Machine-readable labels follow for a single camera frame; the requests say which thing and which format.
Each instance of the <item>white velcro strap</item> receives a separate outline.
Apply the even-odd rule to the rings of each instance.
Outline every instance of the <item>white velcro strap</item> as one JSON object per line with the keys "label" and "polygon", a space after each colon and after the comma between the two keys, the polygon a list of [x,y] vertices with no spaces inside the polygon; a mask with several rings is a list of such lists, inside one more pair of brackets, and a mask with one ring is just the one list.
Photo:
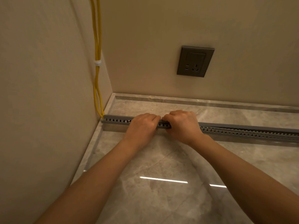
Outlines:
{"label": "white velcro strap", "polygon": [[101,66],[101,63],[102,63],[102,61],[101,60],[99,60],[99,61],[95,61],[95,66]]}

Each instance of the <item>yellow cable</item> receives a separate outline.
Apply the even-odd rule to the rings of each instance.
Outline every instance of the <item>yellow cable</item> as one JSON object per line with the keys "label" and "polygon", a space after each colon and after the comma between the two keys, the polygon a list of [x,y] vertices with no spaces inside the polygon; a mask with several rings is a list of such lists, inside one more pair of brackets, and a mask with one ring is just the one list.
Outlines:
{"label": "yellow cable", "polygon": [[[99,29],[99,39],[97,36],[97,26],[96,26],[96,16],[95,16],[95,3],[94,0],[90,0],[91,3],[91,9],[92,9],[92,27],[93,27],[93,32],[94,32],[94,38],[95,38],[95,60],[100,60],[101,59],[101,18],[100,18],[100,0],[97,0],[97,17],[98,17],[98,29]],[[99,79],[99,71],[100,67],[96,66],[96,72],[95,72],[95,81],[93,85],[93,92],[94,92],[94,100],[95,100],[95,108],[101,118],[105,115],[104,110],[103,110],[103,104],[102,104],[102,96],[101,92],[99,89],[99,84],[98,84],[98,79]],[[100,100],[100,109],[98,107],[97,103],[97,93],[99,96]]]}

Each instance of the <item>dark gray outlet plate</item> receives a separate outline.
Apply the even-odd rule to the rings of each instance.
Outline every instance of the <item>dark gray outlet plate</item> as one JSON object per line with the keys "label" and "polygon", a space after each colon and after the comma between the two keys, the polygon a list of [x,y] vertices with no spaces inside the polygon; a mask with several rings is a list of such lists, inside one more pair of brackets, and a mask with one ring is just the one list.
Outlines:
{"label": "dark gray outlet plate", "polygon": [[204,77],[214,53],[213,48],[182,46],[177,75]]}

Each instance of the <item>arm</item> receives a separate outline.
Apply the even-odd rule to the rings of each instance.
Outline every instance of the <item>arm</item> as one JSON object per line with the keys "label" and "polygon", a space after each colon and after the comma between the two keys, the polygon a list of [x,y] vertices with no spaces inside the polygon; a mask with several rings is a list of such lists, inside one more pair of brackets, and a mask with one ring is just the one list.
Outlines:
{"label": "arm", "polygon": [[203,156],[254,223],[299,223],[299,196],[201,132],[196,115],[181,110],[163,120],[167,132]]}
{"label": "arm", "polygon": [[126,165],[152,139],[160,116],[135,117],[124,138],[71,185],[35,222],[36,224],[95,223]]}

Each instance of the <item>glossy tile floor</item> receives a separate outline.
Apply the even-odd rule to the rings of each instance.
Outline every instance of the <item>glossy tile floor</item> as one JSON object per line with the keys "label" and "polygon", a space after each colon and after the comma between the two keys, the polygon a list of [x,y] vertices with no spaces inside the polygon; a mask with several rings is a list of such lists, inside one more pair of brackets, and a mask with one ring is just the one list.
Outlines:
{"label": "glossy tile floor", "polygon": [[[146,101],[115,100],[109,114],[164,115],[177,109],[194,111],[202,122],[299,128],[298,113]],[[88,166],[101,159],[123,136],[122,132],[104,131]],[[297,144],[219,143],[299,194]],[[210,164],[192,148],[159,130],[125,168],[97,223],[252,223],[227,188],[211,184],[224,185]]]}

